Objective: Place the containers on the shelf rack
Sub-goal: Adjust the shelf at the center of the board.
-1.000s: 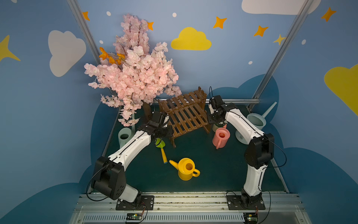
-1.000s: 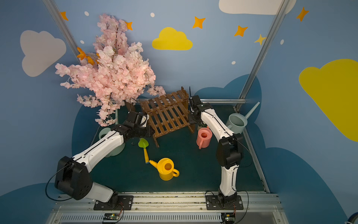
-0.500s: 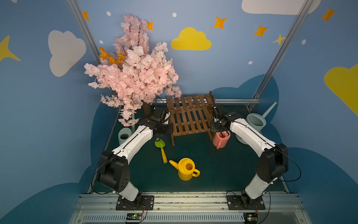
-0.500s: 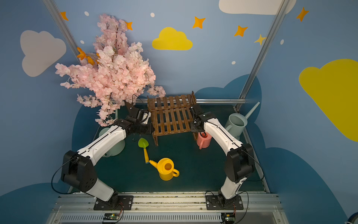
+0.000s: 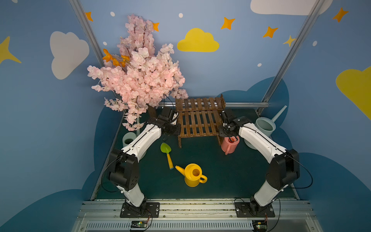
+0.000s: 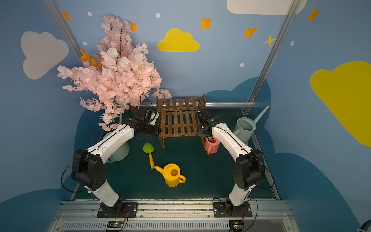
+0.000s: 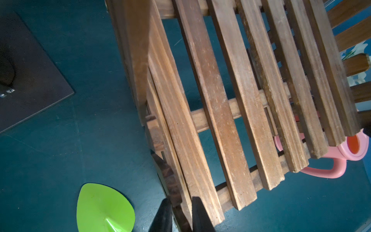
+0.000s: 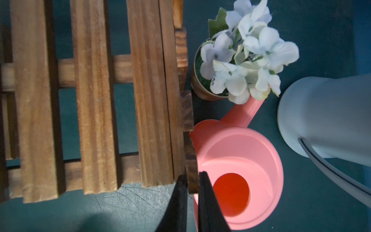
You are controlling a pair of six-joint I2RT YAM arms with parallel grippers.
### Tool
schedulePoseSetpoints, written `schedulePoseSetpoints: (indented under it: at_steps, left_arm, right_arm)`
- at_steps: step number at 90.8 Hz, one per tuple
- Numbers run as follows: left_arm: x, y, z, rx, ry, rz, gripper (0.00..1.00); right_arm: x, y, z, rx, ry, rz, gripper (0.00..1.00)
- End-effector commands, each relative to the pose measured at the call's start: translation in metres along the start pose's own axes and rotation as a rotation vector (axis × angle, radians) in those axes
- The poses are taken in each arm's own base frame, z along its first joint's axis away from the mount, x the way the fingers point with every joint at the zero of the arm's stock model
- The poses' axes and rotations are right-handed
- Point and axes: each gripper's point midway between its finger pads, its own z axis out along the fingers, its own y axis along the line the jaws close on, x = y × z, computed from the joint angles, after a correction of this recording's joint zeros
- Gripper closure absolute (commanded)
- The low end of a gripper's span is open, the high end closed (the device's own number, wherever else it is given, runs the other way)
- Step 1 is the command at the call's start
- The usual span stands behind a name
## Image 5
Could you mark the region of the pink watering can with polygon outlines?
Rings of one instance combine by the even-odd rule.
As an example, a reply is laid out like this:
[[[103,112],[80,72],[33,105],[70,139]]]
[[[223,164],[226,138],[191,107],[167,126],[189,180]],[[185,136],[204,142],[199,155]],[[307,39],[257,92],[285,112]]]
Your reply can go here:
[[[236,150],[239,142],[239,136],[225,137],[221,144],[221,149],[225,155],[231,154]]]

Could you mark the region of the brown wooden slatted shelf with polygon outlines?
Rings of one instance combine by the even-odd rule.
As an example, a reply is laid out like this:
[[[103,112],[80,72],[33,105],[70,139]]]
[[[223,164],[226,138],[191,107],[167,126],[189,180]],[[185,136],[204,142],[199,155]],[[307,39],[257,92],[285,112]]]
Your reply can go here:
[[[217,138],[221,145],[219,127],[223,125],[220,113],[225,109],[223,95],[215,98],[177,99],[176,110],[179,113],[178,123],[181,125],[178,146],[182,147],[183,138],[209,137]]]

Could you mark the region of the mint green watering can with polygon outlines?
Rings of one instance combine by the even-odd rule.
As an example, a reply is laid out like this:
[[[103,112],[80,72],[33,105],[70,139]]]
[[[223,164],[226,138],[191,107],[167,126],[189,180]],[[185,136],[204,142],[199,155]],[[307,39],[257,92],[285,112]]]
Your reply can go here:
[[[135,156],[140,162],[142,157],[145,155],[148,147],[147,147],[147,126],[145,126],[142,132],[128,132],[124,135],[122,142],[123,148],[121,149],[124,151],[125,154]]]

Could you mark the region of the yellow watering can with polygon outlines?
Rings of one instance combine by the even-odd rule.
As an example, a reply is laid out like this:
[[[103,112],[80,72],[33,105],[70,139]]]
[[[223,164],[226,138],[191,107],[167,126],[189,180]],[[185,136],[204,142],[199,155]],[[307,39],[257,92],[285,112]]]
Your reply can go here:
[[[187,165],[185,169],[181,168],[180,166],[176,166],[175,168],[184,176],[185,183],[189,187],[194,188],[200,183],[206,183],[208,180],[208,178],[203,175],[201,167],[195,163]]]

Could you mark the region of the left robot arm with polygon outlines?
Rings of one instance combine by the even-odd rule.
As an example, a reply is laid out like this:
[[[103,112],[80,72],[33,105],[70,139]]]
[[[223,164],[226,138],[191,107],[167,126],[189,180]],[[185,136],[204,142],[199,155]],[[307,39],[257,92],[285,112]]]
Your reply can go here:
[[[150,146],[163,134],[180,134],[181,126],[177,123],[179,113],[169,107],[164,107],[162,114],[150,118],[145,129],[129,145],[121,150],[113,149],[109,155],[107,171],[108,180],[114,184],[126,198],[123,204],[125,217],[144,216],[149,212],[146,197],[140,190],[139,162]]]

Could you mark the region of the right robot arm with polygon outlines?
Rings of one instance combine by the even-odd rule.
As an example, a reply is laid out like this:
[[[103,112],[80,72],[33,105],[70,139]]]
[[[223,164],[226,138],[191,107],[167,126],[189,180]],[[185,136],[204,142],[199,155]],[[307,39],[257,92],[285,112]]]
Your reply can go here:
[[[300,177],[299,154],[293,149],[287,150],[264,135],[247,117],[238,118],[229,109],[222,110],[219,115],[222,120],[219,136],[239,136],[247,140],[267,160],[269,168],[265,182],[250,198],[247,210],[253,217],[274,217],[271,209],[274,198]]]

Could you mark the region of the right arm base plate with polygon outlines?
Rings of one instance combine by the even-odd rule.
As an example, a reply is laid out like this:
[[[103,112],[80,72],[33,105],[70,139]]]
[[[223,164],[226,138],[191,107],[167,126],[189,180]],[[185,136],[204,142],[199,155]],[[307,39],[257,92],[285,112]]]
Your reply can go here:
[[[274,218],[275,212],[271,204],[260,206],[255,203],[235,203],[235,211],[238,218]]]

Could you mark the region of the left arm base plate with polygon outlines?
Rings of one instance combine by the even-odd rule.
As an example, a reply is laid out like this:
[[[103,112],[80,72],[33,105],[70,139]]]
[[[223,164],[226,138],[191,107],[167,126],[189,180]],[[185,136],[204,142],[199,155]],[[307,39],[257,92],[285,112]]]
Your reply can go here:
[[[139,207],[132,206],[125,202],[122,205],[120,218],[152,218],[159,217],[160,203],[158,202],[144,202]]]

